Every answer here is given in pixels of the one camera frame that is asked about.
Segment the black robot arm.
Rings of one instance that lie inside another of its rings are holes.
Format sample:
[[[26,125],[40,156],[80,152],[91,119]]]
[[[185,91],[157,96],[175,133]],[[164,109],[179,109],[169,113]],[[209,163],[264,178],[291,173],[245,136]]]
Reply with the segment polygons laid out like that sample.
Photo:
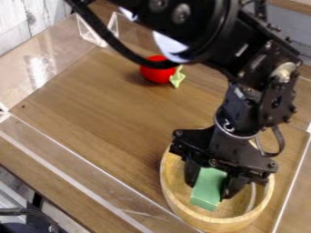
[[[204,167],[225,174],[223,198],[248,183],[265,184],[277,163],[253,139],[261,130],[276,130],[296,112],[296,49],[264,17],[245,10],[243,0],[109,1],[153,30],[169,61],[209,66],[228,80],[212,126],[172,133],[169,151],[185,163],[185,184],[196,184]]]

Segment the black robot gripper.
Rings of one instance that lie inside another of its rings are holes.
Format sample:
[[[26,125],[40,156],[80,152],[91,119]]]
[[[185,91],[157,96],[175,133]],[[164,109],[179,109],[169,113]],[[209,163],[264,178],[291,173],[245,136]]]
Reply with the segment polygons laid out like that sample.
[[[184,182],[189,187],[195,186],[203,167],[229,175],[223,182],[221,199],[232,198],[249,182],[264,185],[277,172],[277,163],[247,140],[229,137],[216,126],[176,129],[169,152],[183,158]]]

